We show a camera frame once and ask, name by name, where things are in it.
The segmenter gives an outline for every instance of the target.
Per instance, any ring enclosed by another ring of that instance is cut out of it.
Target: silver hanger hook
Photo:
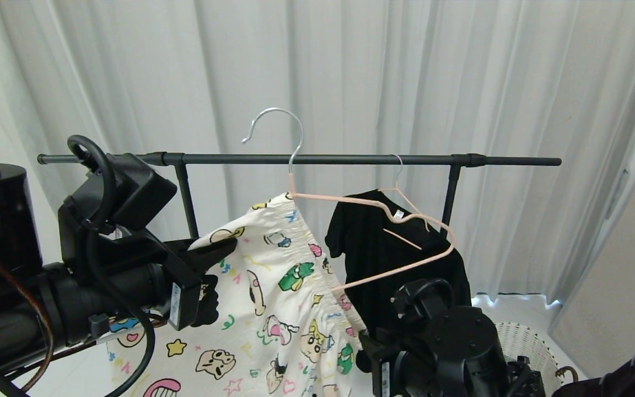
[[[399,185],[399,176],[401,176],[401,173],[403,172],[403,159],[399,155],[394,155],[394,156],[396,156],[396,158],[399,159],[399,161],[401,162],[401,168],[399,168],[399,172],[398,172],[398,174],[396,174],[396,186],[398,186]]]
[[[303,129],[303,123],[300,122],[300,119],[298,118],[298,116],[293,115],[291,111],[285,110],[283,108],[268,108],[268,109],[262,110],[261,113],[259,113],[259,115],[257,115],[257,117],[255,117],[254,120],[251,121],[251,129],[249,130],[249,135],[247,135],[246,138],[242,139],[241,142],[242,143],[249,142],[249,140],[251,139],[251,136],[254,135],[254,127],[256,126],[257,121],[259,121],[261,116],[265,115],[266,113],[271,113],[272,111],[282,111],[283,113],[287,113],[288,115],[293,116],[293,118],[298,122],[298,125],[300,125],[300,142],[298,142],[298,146],[295,147],[293,154],[290,155],[290,159],[288,160],[288,172],[292,173],[293,159],[295,158],[295,155],[298,154],[298,151],[300,150],[300,146],[303,145],[303,140],[305,139],[305,130]]]

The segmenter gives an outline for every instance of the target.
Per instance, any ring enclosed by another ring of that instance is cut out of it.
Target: white wicker basket
[[[519,355],[525,355],[531,360],[531,369],[540,371],[545,395],[550,396],[560,388],[563,380],[555,376],[559,364],[536,332],[517,323],[497,323],[496,329],[507,362],[516,361]]]

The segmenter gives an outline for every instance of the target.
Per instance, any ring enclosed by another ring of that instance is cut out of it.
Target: pink clothes hanger
[[[421,261],[417,261],[415,263],[406,265],[406,266],[401,266],[398,269],[393,269],[391,271],[387,271],[381,274],[377,274],[375,276],[371,276],[371,277],[366,277],[363,278],[362,280],[358,280],[358,281],[354,281],[354,282],[348,282],[347,284],[343,285],[343,286],[339,286],[339,287],[335,287],[332,289],[332,291],[342,291],[343,289],[346,288],[350,288],[350,287],[355,287],[355,286],[361,286],[362,284],[366,284],[367,282],[370,281],[375,281],[378,280],[380,278],[384,278],[384,277],[388,277],[388,276],[393,276],[394,274],[398,274],[401,273],[403,271],[407,271],[410,269],[414,269],[417,268],[418,266],[430,263],[432,261],[436,261],[438,259],[444,258],[447,255],[449,255],[452,250],[454,249],[455,246],[455,236],[454,233],[452,232],[452,229],[449,228],[449,226],[447,226],[446,224],[444,224],[443,222],[439,221],[438,219],[435,218],[431,218],[430,216],[426,216],[425,214],[409,214],[409,216],[400,218],[400,219],[394,219],[393,216],[391,216],[391,212],[389,210],[389,207],[386,206],[386,204],[381,203],[380,201],[374,201],[374,200],[365,200],[363,198],[354,198],[354,197],[338,197],[338,196],[322,196],[320,194],[305,194],[305,193],[297,193],[295,191],[295,176],[293,176],[293,159],[295,158],[295,155],[298,154],[298,151],[300,150],[300,146],[303,145],[303,141],[305,139],[305,130],[303,129],[303,123],[300,122],[300,119],[298,118],[298,116],[293,115],[292,112],[290,112],[289,110],[285,110],[283,108],[268,108],[263,110],[261,113],[259,113],[259,115],[257,115],[256,118],[254,118],[254,120],[252,120],[251,122],[251,129],[249,130],[249,135],[246,136],[246,138],[242,139],[242,143],[247,143],[249,142],[249,140],[252,138],[252,135],[254,135],[254,128],[256,126],[257,121],[262,118],[263,115],[266,115],[267,113],[270,113],[272,111],[282,111],[283,113],[286,113],[287,115],[292,116],[292,118],[294,118],[298,124],[300,125],[300,142],[298,143],[298,146],[295,148],[295,150],[293,151],[293,154],[290,155],[290,159],[288,161],[288,186],[289,186],[289,193],[290,195],[295,199],[297,197],[303,198],[303,199],[309,199],[309,200],[326,200],[326,201],[338,201],[341,203],[352,203],[352,204],[363,204],[365,206],[373,206],[373,207],[378,207],[384,210],[384,212],[386,213],[386,217],[388,218],[389,221],[393,222],[393,223],[406,223],[408,221],[410,221],[413,218],[419,218],[419,219],[425,219],[426,222],[430,221],[434,224],[438,224],[439,226],[441,226],[442,228],[444,228],[445,230],[448,231],[449,236],[451,236],[450,240],[450,246],[448,247],[448,249],[438,255],[434,255],[431,256],[430,258],[426,258],[423,259]]]
[[[401,168],[399,168],[399,171],[398,171],[398,173],[396,174],[396,186],[395,186],[395,187],[392,187],[392,188],[388,188],[388,189],[379,189],[379,191],[381,191],[381,192],[384,192],[384,191],[396,191],[396,193],[400,194],[400,195],[401,195],[401,197],[403,198],[403,200],[405,200],[405,201],[406,201],[406,203],[408,203],[408,205],[409,205],[409,206],[411,206],[411,208],[412,208],[412,209],[416,210],[416,213],[418,213],[418,214],[423,214],[423,213],[421,212],[421,210],[419,210],[419,209],[418,209],[418,207],[416,207],[416,205],[415,205],[415,204],[411,203],[411,201],[410,201],[410,200],[408,200],[408,197],[406,197],[406,195],[405,195],[405,194],[403,194],[403,192],[401,191],[401,189],[399,189],[399,176],[401,176],[401,173],[403,172],[403,160],[401,159],[401,156],[399,156],[399,155],[394,155],[394,156],[396,156],[396,158],[397,158],[397,159],[399,159],[399,162],[401,162]],[[424,219],[424,220],[423,220],[423,223],[426,225],[426,232],[430,232],[430,229],[428,228],[428,221],[425,221],[425,219]],[[417,249],[421,249],[421,247],[420,247],[420,246],[418,246],[418,245],[414,244],[413,242],[408,241],[407,239],[405,239],[405,238],[403,238],[403,237],[399,236],[399,235],[398,235],[398,234],[396,234],[395,232],[392,232],[392,231],[387,230],[387,229],[384,229],[384,231],[385,231],[386,233],[392,234],[394,237],[399,238],[399,239],[403,240],[404,242],[406,242],[406,243],[408,243],[408,244],[410,244],[410,245],[412,245],[412,246],[416,247]]]

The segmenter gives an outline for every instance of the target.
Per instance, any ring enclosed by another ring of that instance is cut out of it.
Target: white curtain
[[[111,153],[482,153],[559,168],[464,169],[451,225],[473,292],[565,299],[635,129],[635,2],[0,2],[0,162],[28,168],[46,260],[80,133]],[[174,180],[172,169],[159,169]],[[285,166],[190,166],[201,233],[287,188]],[[297,166],[300,190],[394,184],[393,166]],[[446,167],[401,187],[439,216]],[[316,236],[333,204],[300,202]],[[187,236],[176,197],[152,223]]]

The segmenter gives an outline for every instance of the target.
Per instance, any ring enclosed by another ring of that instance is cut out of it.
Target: black metal rod
[[[197,219],[195,218],[195,207],[192,206],[190,183],[187,181],[187,169],[185,164],[176,164],[175,168],[179,188],[181,189],[183,208],[186,212],[187,229],[190,231],[191,238],[198,239],[200,238],[200,233],[197,231]]]
[[[137,155],[151,165],[176,164],[288,164],[290,155],[216,155],[155,152]],[[478,154],[466,155],[403,155],[404,165],[459,165],[479,167],[482,165],[541,165],[558,166],[559,158],[539,157],[488,157]],[[79,163],[73,155],[38,155],[40,164]],[[393,155],[298,155],[294,164],[323,165],[397,165]]]
[[[459,180],[459,172],[462,167],[459,165],[450,166],[450,174],[448,181],[448,193],[445,194],[445,205],[443,208],[443,223],[449,226],[449,221],[452,217],[452,206],[454,206],[454,194],[457,190],[457,181]],[[448,231],[444,228],[440,229],[440,235],[443,238],[448,236]]]

